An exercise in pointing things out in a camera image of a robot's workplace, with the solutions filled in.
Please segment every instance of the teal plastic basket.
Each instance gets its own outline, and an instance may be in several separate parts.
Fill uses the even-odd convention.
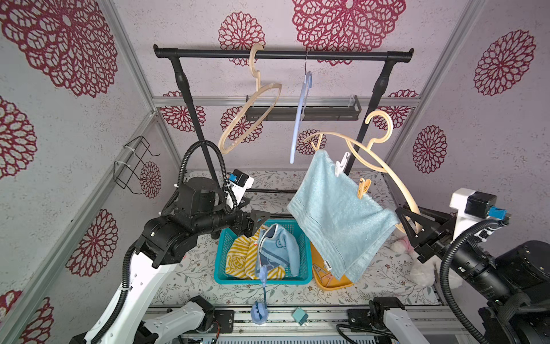
[[[304,231],[298,226],[295,219],[277,219],[267,220],[265,225],[270,226],[274,223],[278,223],[287,229],[289,233],[294,235],[298,247],[300,248],[300,273],[298,276],[292,277],[290,275],[290,269],[287,268],[287,275],[280,281],[267,281],[268,285],[305,285],[308,284],[313,278],[313,272],[311,270],[311,246],[310,241],[307,238]],[[226,228],[222,231],[219,237],[218,252],[216,253],[216,263],[214,265],[214,280],[223,285],[260,285],[260,280],[241,280],[231,275],[226,274],[226,261],[227,253],[233,245],[233,242],[237,238],[237,235],[232,230]]]

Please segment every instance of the blue plastic hanger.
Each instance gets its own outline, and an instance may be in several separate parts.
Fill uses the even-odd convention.
[[[294,122],[294,133],[292,134],[292,146],[290,147],[290,163],[294,163],[294,153],[296,152],[296,143],[298,141],[298,130],[300,129],[300,122],[304,119],[307,95],[309,94],[309,90],[311,90],[311,85],[313,83],[311,72],[306,71],[307,53],[308,52],[306,52],[306,60],[304,62],[304,84],[302,85],[302,91],[300,92],[300,100],[298,101],[298,109],[296,109],[296,120]]]
[[[263,285],[263,302],[256,301],[252,305],[250,310],[250,315],[252,317],[252,322],[256,325],[263,325],[267,321],[269,316],[269,311],[267,310],[267,298],[266,298],[266,285],[267,285],[267,267],[264,265],[260,268],[260,281]]]

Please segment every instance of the white clothespin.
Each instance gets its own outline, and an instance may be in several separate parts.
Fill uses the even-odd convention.
[[[345,166],[348,164],[349,155],[350,155],[349,152],[346,152],[344,154],[344,157],[342,158],[342,161],[341,162],[340,161],[336,162],[336,164],[335,164],[336,166],[334,168],[334,175],[335,176],[338,177],[340,175],[340,173],[344,172]]]

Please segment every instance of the white plush toy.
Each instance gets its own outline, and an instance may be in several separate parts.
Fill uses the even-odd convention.
[[[424,264],[418,261],[418,253],[414,251],[407,235],[401,231],[395,231],[395,235],[401,239],[395,241],[390,249],[396,253],[407,253],[412,257],[412,267],[409,272],[409,278],[422,288],[435,283],[435,271],[439,273],[441,267],[441,259],[434,255]],[[462,285],[462,278],[453,270],[449,269],[449,287],[451,289],[458,288]]]

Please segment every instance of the floral tablecloth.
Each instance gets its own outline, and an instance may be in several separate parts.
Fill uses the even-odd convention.
[[[256,180],[254,188],[297,189],[305,171],[248,171]],[[194,171],[190,177],[209,177],[208,171]],[[395,209],[388,187],[379,172],[352,172],[350,177],[370,178],[368,194],[384,208]],[[293,194],[246,194],[251,198],[250,208],[271,213],[287,212],[286,205]],[[404,304],[440,304],[433,287],[420,288],[408,279],[412,259],[389,249],[396,238],[391,235],[372,259],[362,278],[353,286],[332,292],[320,289],[315,280],[304,286],[276,285],[267,287],[269,304],[278,305],[339,305],[366,304],[375,296],[396,296]],[[214,305],[251,304],[263,299],[258,285],[219,285],[214,281],[214,263],[218,240],[210,236],[199,237],[197,246],[157,291],[152,304],[185,304],[191,297],[201,295]]]

